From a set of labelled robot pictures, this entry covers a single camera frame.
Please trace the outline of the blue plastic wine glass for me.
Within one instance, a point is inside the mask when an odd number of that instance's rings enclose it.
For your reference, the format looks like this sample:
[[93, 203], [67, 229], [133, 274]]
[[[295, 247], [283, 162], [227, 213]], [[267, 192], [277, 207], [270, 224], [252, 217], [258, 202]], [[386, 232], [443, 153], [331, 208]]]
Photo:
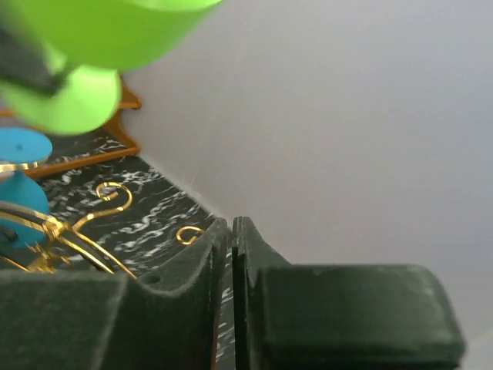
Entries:
[[[1, 163], [15, 165], [37, 165], [47, 160], [52, 153], [50, 139], [36, 131], [17, 127], [1, 129]], [[1, 180], [1, 200], [18, 206], [49, 214], [49, 201], [43, 189], [24, 170], [7, 170]], [[1, 245], [25, 248], [44, 239], [41, 231], [2, 220], [1, 225], [13, 231], [13, 240], [1, 234]]]

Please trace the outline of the green plastic wine glass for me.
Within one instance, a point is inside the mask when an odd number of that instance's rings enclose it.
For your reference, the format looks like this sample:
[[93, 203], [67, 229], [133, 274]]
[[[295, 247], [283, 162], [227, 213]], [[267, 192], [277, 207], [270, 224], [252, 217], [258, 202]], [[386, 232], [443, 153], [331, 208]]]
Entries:
[[1, 20], [51, 72], [72, 66], [44, 96], [1, 81], [1, 99], [27, 126], [74, 136], [118, 110], [120, 73], [156, 61], [217, 7], [215, 1], [3, 1]]

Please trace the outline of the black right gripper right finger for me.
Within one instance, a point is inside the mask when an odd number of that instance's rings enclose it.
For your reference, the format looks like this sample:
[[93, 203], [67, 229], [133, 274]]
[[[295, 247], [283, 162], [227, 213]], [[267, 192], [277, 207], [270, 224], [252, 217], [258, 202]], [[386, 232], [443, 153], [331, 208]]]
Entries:
[[466, 342], [442, 283], [415, 264], [291, 264], [233, 222], [238, 369], [458, 369]]

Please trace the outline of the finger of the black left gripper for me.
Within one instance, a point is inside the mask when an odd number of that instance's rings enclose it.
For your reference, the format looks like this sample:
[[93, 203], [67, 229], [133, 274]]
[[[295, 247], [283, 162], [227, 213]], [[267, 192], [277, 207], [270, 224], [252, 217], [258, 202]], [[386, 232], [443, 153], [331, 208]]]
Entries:
[[41, 53], [22, 42], [1, 20], [1, 81], [54, 96], [71, 72], [71, 65], [51, 72]]

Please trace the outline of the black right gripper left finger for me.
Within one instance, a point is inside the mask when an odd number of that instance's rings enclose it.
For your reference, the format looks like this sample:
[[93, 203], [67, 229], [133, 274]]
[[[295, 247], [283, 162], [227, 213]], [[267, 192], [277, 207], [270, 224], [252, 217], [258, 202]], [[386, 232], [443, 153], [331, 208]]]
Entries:
[[228, 226], [135, 279], [1, 272], [3, 369], [209, 369], [216, 351]]

